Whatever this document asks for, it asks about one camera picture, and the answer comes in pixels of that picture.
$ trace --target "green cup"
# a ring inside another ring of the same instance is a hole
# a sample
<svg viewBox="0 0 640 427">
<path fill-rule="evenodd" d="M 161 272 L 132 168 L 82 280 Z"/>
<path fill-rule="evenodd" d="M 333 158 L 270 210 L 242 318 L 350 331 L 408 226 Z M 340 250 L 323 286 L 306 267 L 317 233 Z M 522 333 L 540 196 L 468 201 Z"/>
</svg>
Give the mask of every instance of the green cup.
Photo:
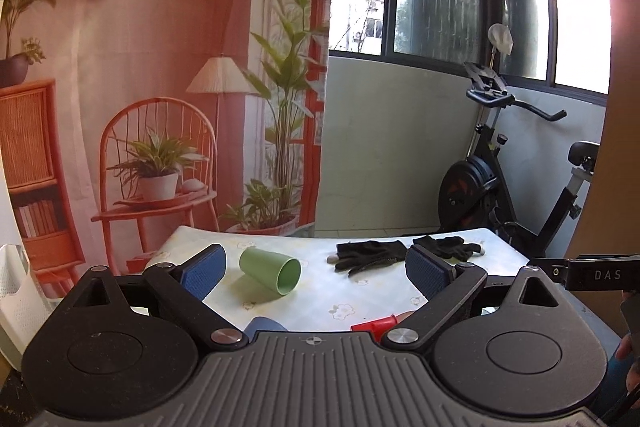
<svg viewBox="0 0 640 427">
<path fill-rule="evenodd" d="M 292 291 L 300 279 L 300 261 L 255 247 L 242 252 L 240 269 L 280 295 Z"/>
</svg>

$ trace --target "lampshade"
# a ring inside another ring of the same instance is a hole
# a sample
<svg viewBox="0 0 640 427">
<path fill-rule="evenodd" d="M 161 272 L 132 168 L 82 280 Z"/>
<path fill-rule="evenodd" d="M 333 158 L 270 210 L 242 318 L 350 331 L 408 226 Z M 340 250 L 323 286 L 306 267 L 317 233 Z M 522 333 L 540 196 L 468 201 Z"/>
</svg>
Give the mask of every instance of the lampshade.
<svg viewBox="0 0 640 427">
<path fill-rule="evenodd" d="M 187 92 L 245 92 L 258 94 L 231 57 L 213 57 L 187 87 Z"/>
</svg>

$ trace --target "exercise bike flywheel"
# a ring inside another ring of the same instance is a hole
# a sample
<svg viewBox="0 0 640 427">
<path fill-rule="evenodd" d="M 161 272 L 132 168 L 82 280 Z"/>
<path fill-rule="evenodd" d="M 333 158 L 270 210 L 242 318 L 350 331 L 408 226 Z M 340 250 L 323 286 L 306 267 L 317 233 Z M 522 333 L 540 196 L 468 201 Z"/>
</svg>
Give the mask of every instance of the exercise bike flywheel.
<svg viewBox="0 0 640 427">
<path fill-rule="evenodd" d="M 491 180 L 493 173 L 486 166 L 479 166 L 462 160 L 450 166 L 445 174 L 438 194 L 438 217 L 443 229 L 468 230 L 487 227 L 489 214 L 495 206 L 493 192 L 483 192 L 484 184 Z M 461 215 L 464 208 L 476 201 Z"/>
</svg>

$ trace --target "row of books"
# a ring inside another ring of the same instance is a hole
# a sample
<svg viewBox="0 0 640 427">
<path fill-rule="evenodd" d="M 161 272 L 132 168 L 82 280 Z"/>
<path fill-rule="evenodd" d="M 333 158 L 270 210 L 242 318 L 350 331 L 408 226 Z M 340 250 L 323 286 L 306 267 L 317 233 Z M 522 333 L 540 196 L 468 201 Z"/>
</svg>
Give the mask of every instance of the row of books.
<svg viewBox="0 0 640 427">
<path fill-rule="evenodd" d="M 38 237 L 60 229 L 54 203 L 51 200 L 35 201 L 19 206 L 14 208 L 14 214 L 22 237 Z"/>
</svg>

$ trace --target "white flower pot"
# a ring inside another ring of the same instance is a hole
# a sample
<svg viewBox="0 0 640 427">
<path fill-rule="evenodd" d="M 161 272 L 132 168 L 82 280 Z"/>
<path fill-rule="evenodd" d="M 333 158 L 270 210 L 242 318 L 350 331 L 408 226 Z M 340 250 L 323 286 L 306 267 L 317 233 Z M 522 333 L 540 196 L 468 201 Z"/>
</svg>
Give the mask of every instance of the white flower pot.
<svg viewBox="0 0 640 427">
<path fill-rule="evenodd" d="M 172 200 L 178 185 L 178 172 L 157 178 L 139 178 L 138 187 L 145 201 Z"/>
</svg>

